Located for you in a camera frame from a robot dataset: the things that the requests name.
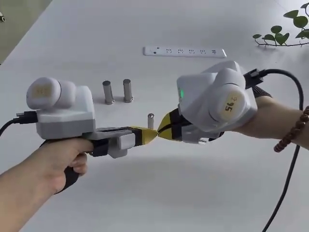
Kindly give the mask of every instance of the wooden bead bracelet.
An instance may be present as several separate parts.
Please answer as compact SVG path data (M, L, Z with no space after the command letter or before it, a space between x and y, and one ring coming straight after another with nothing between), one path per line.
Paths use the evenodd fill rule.
M287 133L282 140L280 140L274 147L275 152L283 151L294 139L296 139L305 128L306 123L309 121L309 106L307 106L295 126Z

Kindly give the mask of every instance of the green leaf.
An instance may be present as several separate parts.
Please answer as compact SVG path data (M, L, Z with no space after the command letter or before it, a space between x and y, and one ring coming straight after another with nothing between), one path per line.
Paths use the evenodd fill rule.
M298 15L298 10L294 10L294 11L290 11L288 13L285 13L283 15L283 17L286 17L286 18L296 18Z
M276 41L273 35L267 34L264 36L264 40Z
M282 27L281 26L273 26L270 30L271 30L272 33L277 34L282 30Z
M309 2L308 2L308 3L305 3L305 4L302 5L300 8L306 9L308 5L309 5Z
M288 40L289 36L290 36L289 33L286 33L285 35L282 35L281 33L277 33L275 35L275 39L280 45L282 45Z
M258 38L260 38L262 35L260 35L260 34L255 34L254 36L252 36L254 39L258 39Z
M308 23L308 19L307 17L299 16L293 19L293 23L297 28L304 28Z
M301 31L298 35L296 35L295 38L304 38L304 37L309 39L309 29L305 29L305 30Z

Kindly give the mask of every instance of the human hand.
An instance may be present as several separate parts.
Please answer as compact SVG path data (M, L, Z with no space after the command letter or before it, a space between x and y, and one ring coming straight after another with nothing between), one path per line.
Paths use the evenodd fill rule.
M87 171L87 155L93 145L84 139L68 139L46 143L33 152L25 162L31 162L31 167L42 174L45 181L55 193L60 192L66 183L64 170L70 166L80 176Z

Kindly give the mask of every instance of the green plant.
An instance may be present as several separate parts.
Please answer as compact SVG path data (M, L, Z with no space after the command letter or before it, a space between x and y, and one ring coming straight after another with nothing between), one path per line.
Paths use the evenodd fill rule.
M305 10L305 14L307 17L309 17L309 14L307 12L307 8L309 6L309 2L306 4L303 4L300 8ZM298 10L290 11L288 13L285 13L283 17L291 18L293 20L293 24L295 27L301 29L298 35L296 35L295 38L303 39L309 39L309 29L306 29L305 26L308 24L308 18L306 16L298 16ZM287 40L290 37L290 33L282 34L282 27L279 25L273 26L270 31L272 34L266 34L262 37L261 34L255 34L253 36L255 42L258 45L265 45L265 46L302 46L305 44L309 44L309 42L304 42L296 44L287 44ZM264 43L259 43L257 39L261 39L264 41Z

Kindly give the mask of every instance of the electrical outlet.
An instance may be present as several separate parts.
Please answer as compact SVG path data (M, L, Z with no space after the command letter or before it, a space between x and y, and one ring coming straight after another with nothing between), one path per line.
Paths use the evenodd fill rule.
M147 46L143 48L143 53L145 56L226 58L226 53L223 49L209 48Z

